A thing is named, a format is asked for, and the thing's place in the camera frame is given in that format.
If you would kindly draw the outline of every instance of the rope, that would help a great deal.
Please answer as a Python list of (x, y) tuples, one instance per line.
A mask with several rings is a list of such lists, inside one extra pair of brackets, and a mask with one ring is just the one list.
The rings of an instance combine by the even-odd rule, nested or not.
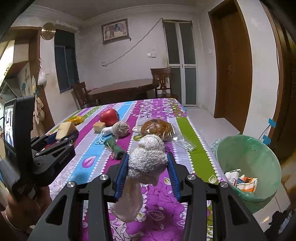
[(108, 64), (104, 64), (102, 65), (103, 67), (107, 67), (109, 64), (112, 64), (114, 62), (116, 62), (117, 60), (119, 60), (120, 58), (122, 58), (124, 55), (126, 55), (128, 52), (130, 52), (133, 48), (135, 48), (153, 29), (154, 27), (160, 22), (160, 20), (157, 21), (157, 23), (152, 27), (152, 29), (149, 30), (149, 32), (140, 40), (136, 43), (136, 45), (134, 45), (129, 51), (125, 52), (122, 56), (120, 56), (119, 58), (117, 58), (116, 60), (113, 60), (112, 62), (108, 63)]

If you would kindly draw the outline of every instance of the table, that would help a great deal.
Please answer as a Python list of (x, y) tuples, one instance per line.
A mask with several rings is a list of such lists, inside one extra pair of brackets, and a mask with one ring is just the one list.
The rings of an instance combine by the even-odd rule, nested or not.
[(88, 95), (91, 100), (98, 101), (99, 104), (109, 104), (147, 99), (147, 91), (158, 86), (159, 82), (153, 79), (128, 80), (94, 89)]
[[(223, 172), (220, 169), (210, 148), (207, 146), (199, 132), (192, 125), (184, 107), (175, 99), (148, 99), (130, 101), (103, 106), (86, 108), (73, 113), (71, 116), (82, 115), (86, 119), (77, 126), (79, 138), (75, 143), (76, 156), (58, 175), (50, 185), (52, 199), (70, 180), (78, 184), (92, 181), (101, 173), (106, 173), (111, 165), (119, 163), (112, 159), (109, 149), (96, 145), (98, 134), (94, 133), (93, 124), (99, 121), (99, 113), (114, 108), (118, 111), (120, 119), (126, 121), (131, 128), (146, 117), (161, 117), (170, 122), (181, 133), (196, 145), (196, 150), (188, 153), (181, 146), (168, 142), (167, 151), (171, 151), (177, 163), (187, 167), (190, 173), (196, 173), (209, 183), (217, 184), (223, 181)], [(57, 131), (54, 127), (49, 133)], [(128, 153), (138, 146), (135, 136), (130, 133), (127, 137), (118, 139), (118, 144)], [(142, 185), (143, 206), (135, 221), (124, 223), (111, 213), (110, 223), (114, 240), (117, 241), (181, 241), (184, 229), (187, 203), (178, 203), (173, 196), (170, 179), (165, 170), (159, 178), (156, 187)], [(88, 241), (88, 201), (83, 208), (83, 241)], [(207, 202), (207, 240), (213, 236), (213, 216), (210, 201)]]

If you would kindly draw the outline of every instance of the white framed glass door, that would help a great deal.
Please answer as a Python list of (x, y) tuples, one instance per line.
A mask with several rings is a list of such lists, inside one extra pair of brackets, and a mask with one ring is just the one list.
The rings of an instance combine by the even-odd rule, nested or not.
[(189, 21), (163, 21), (171, 92), (184, 106), (197, 106), (196, 60), (192, 24)]

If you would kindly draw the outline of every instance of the floral tablecloth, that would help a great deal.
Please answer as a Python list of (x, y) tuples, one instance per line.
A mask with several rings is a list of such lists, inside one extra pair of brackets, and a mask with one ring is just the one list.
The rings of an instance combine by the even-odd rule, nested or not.
[[(77, 126), (79, 138), (75, 143), (76, 156), (50, 185), (51, 197), (54, 199), (64, 185), (70, 181), (78, 184), (90, 182), (111, 165), (119, 163), (112, 158), (109, 149), (96, 145), (98, 134), (93, 124), (99, 121), (99, 114), (104, 110), (117, 110), (120, 120), (126, 121), (133, 128), (147, 117), (160, 117), (174, 125), (185, 135), (196, 149), (191, 153), (173, 143), (166, 143), (166, 151), (173, 153), (176, 162), (187, 167), (205, 182), (222, 181), (223, 173), (199, 132), (189, 120), (184, 107), (175, 99), (148, 99), (123, 102), (86, 108), (75, 112), (71, 117), (81, 115), (85, 121)], [(49, 133), (57, 131), (58, 125)], [(138, 133), (130, 134), (117, 143), (128, 153), (138, 146)], [(187, 203), (178, 203), (173, 196), (167, 171), (160, 175), (158, 185), (142, 185), (143, 206), (135, 221), (124, 223), (109, 213), (113, 239), (116, 241), (181, 241), (185, 225)], [(88, 201), (83, 208), (83, 241), (88, 241)], [(213, 237), (213, 216), (210, 201), (207, 202), (207, 240)]]

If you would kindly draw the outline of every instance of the picture frame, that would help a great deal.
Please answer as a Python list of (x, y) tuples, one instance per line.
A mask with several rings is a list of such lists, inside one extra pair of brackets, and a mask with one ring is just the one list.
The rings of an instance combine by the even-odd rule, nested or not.
[(103, 44), (109, 44), (124, 39), (130, 39), (127, 18), (102, 25)]

